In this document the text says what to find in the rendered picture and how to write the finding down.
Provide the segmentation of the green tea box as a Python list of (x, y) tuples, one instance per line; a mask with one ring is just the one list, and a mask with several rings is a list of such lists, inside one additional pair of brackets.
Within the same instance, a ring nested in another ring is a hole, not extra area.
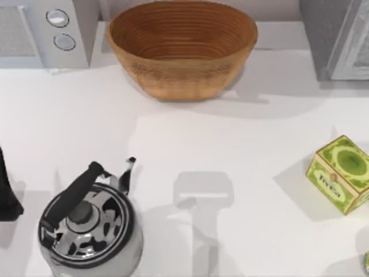
[(369, 200), (369, 155), (346, 135), (315, 152), (306, 177), (343, 215)]

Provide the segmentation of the large round microwave knob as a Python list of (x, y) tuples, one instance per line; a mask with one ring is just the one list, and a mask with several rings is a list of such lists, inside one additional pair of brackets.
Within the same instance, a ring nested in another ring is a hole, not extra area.
[(54, 9), (46, 13), (46, 20), (56, 28), (64, 28), (69, 23), (69, 16), (63, 10)]

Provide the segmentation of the pale microwave oven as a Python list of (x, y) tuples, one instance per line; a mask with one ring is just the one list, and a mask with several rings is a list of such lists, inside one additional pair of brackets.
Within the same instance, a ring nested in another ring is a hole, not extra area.
[[(69, 16), (64, 28), (46, 20), (54, 9)], [(99, 14), (99, 0), (0, 0), (0, 69), (88, 68)], [(73, 50), (54, 45), (54, 36), (61, 33), (74, 38)]]

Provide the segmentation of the brown wooden basket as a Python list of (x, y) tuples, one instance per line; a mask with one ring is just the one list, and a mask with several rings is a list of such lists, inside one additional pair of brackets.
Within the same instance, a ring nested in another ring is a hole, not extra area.
[(252, 17), (206, 0), (143, 3), (107, 26), (116, 58), (149, 96), (198, 101), (220, 94), (240, 73), (258, 40)]

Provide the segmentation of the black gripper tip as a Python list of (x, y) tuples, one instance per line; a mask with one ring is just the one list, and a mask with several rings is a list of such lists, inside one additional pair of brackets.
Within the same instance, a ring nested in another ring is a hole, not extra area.
[(24, 207), (10, 186), (2, 148), (0, 147), (0, 222), (15, 222), (23, 213)]

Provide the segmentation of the small round microwave knob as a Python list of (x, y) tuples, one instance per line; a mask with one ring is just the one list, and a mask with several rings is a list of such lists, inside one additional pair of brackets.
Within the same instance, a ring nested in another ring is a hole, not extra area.
[(54, 36), (54, 45), (62, 51), (71, 51), (76, 47), (76, 41), (70, 35), (61, 33)]

